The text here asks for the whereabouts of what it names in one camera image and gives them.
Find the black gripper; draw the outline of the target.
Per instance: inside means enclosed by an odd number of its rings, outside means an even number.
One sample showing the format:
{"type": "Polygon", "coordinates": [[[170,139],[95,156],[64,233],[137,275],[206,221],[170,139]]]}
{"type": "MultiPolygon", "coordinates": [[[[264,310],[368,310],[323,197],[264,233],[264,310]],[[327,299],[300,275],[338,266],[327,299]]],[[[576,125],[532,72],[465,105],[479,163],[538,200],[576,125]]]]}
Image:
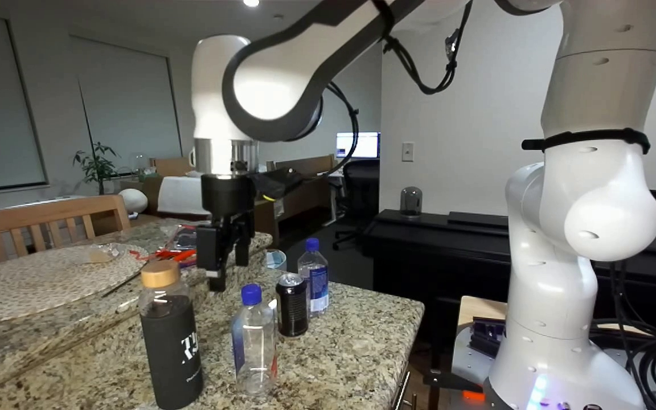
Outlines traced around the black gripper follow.
{"type": "Polygon", "coordinates": [[[248,266],[248,249],[256,233],[256,184],[248,175],[201,178],[203,207],[211,225],[195,228],[195,266],[208,273],[211,293],[225,290],[225,252],[235,245],[235,265],[248,266]]]}

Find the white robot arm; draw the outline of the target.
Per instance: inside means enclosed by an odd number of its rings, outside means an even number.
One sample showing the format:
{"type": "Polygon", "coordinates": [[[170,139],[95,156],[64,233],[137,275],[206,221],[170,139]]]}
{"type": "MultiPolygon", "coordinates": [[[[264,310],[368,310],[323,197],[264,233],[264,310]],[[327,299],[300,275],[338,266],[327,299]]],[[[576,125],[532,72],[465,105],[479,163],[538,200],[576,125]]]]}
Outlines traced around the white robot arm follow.
{"type": "MultiPolygon", "coordinates": [[[[485,392],[505,410],[647,410],[633,380],[590,339],[600,263],[638,255],[656,239],[656,199],[642,158],[656,92],[656,0],[496,0],[513,16],[559,8],[563,39],[528,139],[542,163],[505,184],[511,293],[505,339],[485,392]]],[[[231,167],[248,139],[293,141],[319,122],[327,83],[374,44],[444,16],[440,0],[319,0],[262,39],[237,35],[195,44],[194,141],[208,152],[206,209],[215,219],[248,206],[231,167]]]]}

